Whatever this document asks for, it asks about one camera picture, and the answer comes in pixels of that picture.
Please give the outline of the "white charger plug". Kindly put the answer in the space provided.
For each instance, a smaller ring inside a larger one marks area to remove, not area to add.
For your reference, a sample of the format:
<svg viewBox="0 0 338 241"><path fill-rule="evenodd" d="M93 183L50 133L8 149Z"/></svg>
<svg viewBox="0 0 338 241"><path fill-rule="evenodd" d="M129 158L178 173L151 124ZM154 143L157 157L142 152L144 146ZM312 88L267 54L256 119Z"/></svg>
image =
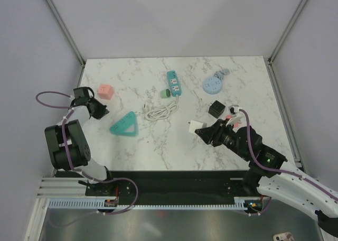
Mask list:
<svg viewBox="0 0 338 241"><path fill-rule="evenodd" d="M202 129L207 127L207 123L200 122L198 120L191 120L188 122L189 124L189 133L195 134L196 129Z"/></svg>

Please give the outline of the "pink cube socket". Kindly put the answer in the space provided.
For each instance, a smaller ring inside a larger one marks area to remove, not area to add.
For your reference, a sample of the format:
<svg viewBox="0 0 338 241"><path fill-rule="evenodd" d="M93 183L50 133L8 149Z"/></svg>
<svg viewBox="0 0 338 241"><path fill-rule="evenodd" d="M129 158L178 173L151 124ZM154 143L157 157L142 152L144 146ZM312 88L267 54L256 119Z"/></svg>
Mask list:
<svg viewBox="0 0 338 241"><path fill-rule="evenodd" d="M97 95L104 100L112 99L114 88L111 85L101 84L97 90Z"/></svg>

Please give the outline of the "teal triangular power strip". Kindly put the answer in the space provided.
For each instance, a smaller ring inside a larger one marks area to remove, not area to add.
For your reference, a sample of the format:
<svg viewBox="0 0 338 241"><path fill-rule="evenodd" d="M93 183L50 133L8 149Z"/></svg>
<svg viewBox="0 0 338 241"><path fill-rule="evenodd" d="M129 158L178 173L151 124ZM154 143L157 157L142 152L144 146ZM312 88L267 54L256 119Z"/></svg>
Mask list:
<svg viewBox="0 0 338 241"><path fill-rule="evenodd" d="M119 121L114 123L110 129L110 133L118 136L134 137L138 134L138 124L136 114L134 112L127 113Z"/></svg>

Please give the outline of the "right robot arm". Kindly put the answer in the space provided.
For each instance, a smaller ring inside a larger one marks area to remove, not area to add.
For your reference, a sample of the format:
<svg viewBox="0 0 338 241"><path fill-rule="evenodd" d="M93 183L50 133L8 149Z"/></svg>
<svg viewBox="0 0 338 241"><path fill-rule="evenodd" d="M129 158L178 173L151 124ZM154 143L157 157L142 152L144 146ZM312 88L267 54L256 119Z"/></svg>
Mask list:
<svg viewBox="0 0 338 241"><path fill-rule="evenodd" d="M265 145L251 126L234 130L227 120L194 130L194 134L213 147L224 145L248 162L242 181L247 195L259 193L303 212L326 233L337 236L337 192L319 183L287 158Z"/></svg>

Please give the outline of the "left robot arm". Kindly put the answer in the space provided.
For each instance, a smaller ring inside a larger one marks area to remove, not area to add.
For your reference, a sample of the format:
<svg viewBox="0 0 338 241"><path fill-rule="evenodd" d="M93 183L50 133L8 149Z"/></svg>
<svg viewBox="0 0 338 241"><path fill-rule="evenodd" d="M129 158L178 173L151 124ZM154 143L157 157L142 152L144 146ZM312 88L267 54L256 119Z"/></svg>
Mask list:
<svg viewBox="0 0 338 241"><path fill-rule="evenodd" d="M73 171L90 183L98 183L98 190L104 195L110 195L114 193L116 183L109 178L107 167L91 157L82 129L87 121L100 120L109 114L109 110L95 99L95 93L90 87L75 88L70 99L70 106L60 107L67 110L62 120L44 130L51 164L56 170Z"/></svg>

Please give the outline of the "pink plug adapter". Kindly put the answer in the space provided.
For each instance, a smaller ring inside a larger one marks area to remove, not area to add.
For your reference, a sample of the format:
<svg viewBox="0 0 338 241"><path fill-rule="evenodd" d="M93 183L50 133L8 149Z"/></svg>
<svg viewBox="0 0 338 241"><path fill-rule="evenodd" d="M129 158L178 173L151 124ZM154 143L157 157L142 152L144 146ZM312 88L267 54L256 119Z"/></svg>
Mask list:
<svg viewBox="0 0 338 241"><path fill-rule="evenodd" d="M239 124L241 123L242 116L227 115L226 119L228 120L227 125L231 125L234 128L237 128L239 126Z"/></svg>

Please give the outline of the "green plug adapter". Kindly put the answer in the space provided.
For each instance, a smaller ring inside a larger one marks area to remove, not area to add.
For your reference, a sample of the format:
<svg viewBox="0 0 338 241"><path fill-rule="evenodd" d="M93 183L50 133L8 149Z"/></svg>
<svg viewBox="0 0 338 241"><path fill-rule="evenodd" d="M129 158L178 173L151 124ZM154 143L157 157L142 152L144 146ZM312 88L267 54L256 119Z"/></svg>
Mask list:
<svg viewBox="0 0 338 241"><path fill-rule="evenodd" d="M171 96L171 91L169 89L164 89L160 92L160 97L162 99L170 98Z"/></svg>

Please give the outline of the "black cube charger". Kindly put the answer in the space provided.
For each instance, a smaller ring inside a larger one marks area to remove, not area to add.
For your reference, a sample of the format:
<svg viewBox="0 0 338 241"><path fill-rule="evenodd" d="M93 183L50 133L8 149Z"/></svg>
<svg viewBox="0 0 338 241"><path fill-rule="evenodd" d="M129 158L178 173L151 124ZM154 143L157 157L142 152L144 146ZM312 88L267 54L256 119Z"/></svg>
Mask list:
<svg viewBox="0 0 338 241"><path fill-rule="evenodd" d="M223 103L216 100L210 105L208 113L214 118L219 118L223 114L225 108L226 106Z"/></svg>

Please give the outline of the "blue round power strip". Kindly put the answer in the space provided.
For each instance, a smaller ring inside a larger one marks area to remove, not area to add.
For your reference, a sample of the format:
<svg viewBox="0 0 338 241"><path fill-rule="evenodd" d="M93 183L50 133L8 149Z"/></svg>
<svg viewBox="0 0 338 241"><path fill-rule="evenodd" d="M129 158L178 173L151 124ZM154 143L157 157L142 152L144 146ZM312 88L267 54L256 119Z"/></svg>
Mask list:
<svg viewBox="0 0 338 241"><path fill-rule="evenodd" d="M222 81L214 76L207 77L203 80L202 88L209 95L218 94L222 90Z"/></svg>

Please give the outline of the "blue rectangular power strip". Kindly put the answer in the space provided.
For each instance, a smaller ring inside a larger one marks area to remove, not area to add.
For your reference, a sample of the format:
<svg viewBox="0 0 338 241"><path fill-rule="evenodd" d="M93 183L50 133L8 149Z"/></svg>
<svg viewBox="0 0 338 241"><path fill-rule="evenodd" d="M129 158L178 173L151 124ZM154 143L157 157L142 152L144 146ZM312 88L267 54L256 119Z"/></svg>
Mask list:
<svg viewBox="0 0 338 241"><path fill-rule="evenodd" d="M172 96L180 96L182 94L182 89L176 72L174 70L168 71L166 76Z"/></svg>

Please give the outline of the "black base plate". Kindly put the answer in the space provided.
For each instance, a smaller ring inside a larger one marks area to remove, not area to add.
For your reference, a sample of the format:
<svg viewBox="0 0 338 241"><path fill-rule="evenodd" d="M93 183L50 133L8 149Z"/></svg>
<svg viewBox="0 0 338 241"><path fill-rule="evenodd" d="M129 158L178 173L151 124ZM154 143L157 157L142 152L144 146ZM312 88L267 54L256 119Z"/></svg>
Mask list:
<svg viewBox="0 0 338 241"><path fill-rule="evenodd" d="M86 196L118 196L123 203L232 203L236 197L259 198L250 171L110 171L114 182L87 184Z"/></svg>

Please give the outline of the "right aluminium frame post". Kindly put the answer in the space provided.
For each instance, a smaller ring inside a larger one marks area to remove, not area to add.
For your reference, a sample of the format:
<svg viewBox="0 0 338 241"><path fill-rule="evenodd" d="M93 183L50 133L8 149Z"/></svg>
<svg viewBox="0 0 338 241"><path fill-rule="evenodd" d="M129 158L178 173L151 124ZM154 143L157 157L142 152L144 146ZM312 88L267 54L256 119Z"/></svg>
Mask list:
<svg viewBox="0 0 338 241"><path fill-rule="evenodd" d="M286 39L288 38L289 34L291 33L293 27L295 26L296 22L298 21L299 17L301 16L303 10L305 9L309 0L300 0L289 19L286 27L284 28L276 46L274 47L271 55L267 58L267 62L270 66L274 63L275 59L277 58L282 46L284 45Z"/></svg>

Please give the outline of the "aluminium frame post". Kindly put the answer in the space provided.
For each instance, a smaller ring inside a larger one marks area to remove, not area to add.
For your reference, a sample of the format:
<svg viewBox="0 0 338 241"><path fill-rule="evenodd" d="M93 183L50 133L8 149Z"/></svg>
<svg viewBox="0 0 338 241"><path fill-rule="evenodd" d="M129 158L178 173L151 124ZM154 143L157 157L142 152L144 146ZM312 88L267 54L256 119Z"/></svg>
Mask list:
<svg viewBox="0 0 338 241"><path fill-rule="evenodd" d="M51 15L53 16L54 20L56 21L56 24L58 25L59 29L61 30L63 36L65 37L66 41L68 42L68 45L70 46L73 54L75 55L76 59L80 63L80 65L84 68L86 65L86 61L83 58L83 55L81 54L79 48L77 47L68 27L66 26L59 10L57 9L57 6L55 5L53 0L44 0Z"/></svg>
<svg viewBox="0 0 338 241"><path fill-rule="evenodd" d="M295 26L296 22L298 21L299 17L301 16L303 10L305 9L309 0L300 0L289 19L286 27L284 28L276 46L274 47L271 55L267 58L267 62L270 66L274 63L275 59L277 58L282 46L284 45L286 39L288 38L289 34L291 33L293 27Z"/></svg>

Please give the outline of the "left aluminium frame post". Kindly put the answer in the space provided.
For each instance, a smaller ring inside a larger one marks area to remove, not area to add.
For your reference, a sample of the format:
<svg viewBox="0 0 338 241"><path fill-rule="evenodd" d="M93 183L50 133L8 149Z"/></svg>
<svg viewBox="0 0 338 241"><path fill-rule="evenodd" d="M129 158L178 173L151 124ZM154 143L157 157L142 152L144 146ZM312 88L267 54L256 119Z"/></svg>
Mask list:
<svg viewBox="0 0 338 241"><path fill-rule="evenodd" d="M81 54L79 48L77 47L68 27L66 26L59 10L57 9L57 6L55 5L53 0L44 0L51 15L53 16L54 20L56 21L56 24L58 25L59 29L61 30L63 36L65 37L66 41L68 42L68 45L70 46L73 54L75 55L76 59L80 63L80 65L84 68L86 65L86 61L83 58L83 55Z"/></svg>

